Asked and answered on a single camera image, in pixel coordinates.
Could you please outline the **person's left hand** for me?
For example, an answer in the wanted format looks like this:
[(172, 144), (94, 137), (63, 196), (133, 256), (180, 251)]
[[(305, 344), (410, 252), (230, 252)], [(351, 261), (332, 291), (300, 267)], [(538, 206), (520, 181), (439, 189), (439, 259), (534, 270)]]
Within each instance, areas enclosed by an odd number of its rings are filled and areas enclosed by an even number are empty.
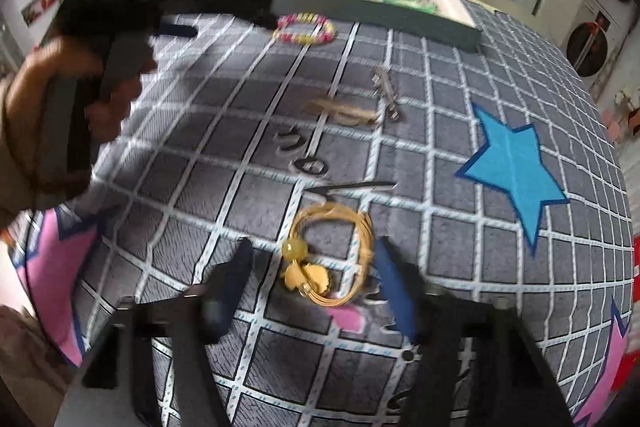
[[(96, 142), (114, 141), (142, 90), (141, 76), (156, 69), (151, 49), (142, 52), (136, 75), (122, 81), (106, 102), (86, 109)], [(55, 77), (91, 78), (102, 74), (102, 62), (83, 44), (58, 37), (26, 57), (17, 74), (1, 83), (1, 221), (12, 221), (32, 205), (38, 148), (42, 144), (39, 118), (48, 84)]]

